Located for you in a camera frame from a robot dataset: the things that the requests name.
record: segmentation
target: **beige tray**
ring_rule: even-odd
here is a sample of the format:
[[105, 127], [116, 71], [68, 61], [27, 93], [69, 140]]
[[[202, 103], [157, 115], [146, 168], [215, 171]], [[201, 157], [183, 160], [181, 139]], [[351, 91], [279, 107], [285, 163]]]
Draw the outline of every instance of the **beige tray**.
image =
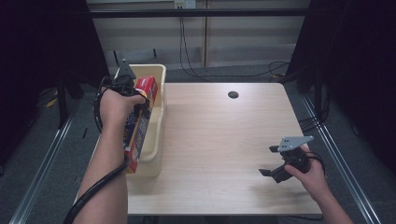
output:
[[164, 88], [166, 68], [161, 64], [130, 64], [130, 66], [137, 78], [154, 76], [159, 89], [151, 112], [136, 173], [128, 174], [128, 176], [156, 176], [161, 171], [163, 155], [163, 125], [166, 114]]

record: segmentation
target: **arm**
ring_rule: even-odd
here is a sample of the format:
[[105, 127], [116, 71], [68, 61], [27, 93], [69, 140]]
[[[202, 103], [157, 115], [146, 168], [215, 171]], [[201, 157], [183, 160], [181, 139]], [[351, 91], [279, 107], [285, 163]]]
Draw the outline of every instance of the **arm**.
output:
[[[301, 147], [305, 152], [310, 152], [307, 147]], [[285, 170], [294, 175], [301, 181], [304, 188], [311, 195], [312, 199], [317, 202], [323, 217], [328, 224], [336, 223], [353, 223], [341, 205], [332, 195], [327, 185], [320, 162], [310, 160], [310, 169], [306, 174], [290, 165], [285, 165]]]
[[[100, 106], [102, 134], [82, 179], [78, 197], [96, 181], [122, 164], [125, 121], [134, 105], [144, 102], [141, 96], [124, 97], [111, 90], [105, 91]], [[85, 204], [74, 223], [126, 223], [127, 209], [126, 177], [125, 174], [121, 174]]]

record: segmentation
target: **wall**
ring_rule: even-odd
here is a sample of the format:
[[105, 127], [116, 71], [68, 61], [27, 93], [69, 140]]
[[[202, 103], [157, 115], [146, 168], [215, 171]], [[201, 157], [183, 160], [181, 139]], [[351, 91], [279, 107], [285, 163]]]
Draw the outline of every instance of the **wall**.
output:
[[[173, 1], [89, 0], [90, 9], [171, 9]], [[309, 0], [198, 0], [197, 8], [307, 8]], [[222, 66], [289, 61], [304, 17], [184, 18], [193, 66]], [[180, 48], [179, 18], [94, 19], [102, 48], [121, 55], [131, 51]]]

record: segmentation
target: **cardboard box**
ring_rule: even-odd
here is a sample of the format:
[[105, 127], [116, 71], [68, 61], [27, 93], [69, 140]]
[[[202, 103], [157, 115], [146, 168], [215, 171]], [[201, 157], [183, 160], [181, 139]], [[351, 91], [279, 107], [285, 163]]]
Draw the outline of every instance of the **cardboard box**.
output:
[[149, 104], [136, 106], [125, 123], [125, 153], [131, 160], [130, 166], [127, 169], [128, 174], [136, 172], [149, 126], [151, 111], [154, 107], [158, 91], [158, 86], [154, 77], [140, 77], [134, 87], [146, 96]]

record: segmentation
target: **table surface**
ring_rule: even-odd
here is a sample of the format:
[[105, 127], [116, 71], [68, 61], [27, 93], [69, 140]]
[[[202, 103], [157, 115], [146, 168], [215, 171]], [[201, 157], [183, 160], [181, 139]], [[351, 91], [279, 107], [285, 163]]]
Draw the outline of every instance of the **table surface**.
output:
[[320, 214], [296, 178], [277, 184], [259, 172], [284, 162], [269, 146], [303, 135], [282, 85], [166, 83], [165, 92], [162, 169], [127, 176], [129, 214]]

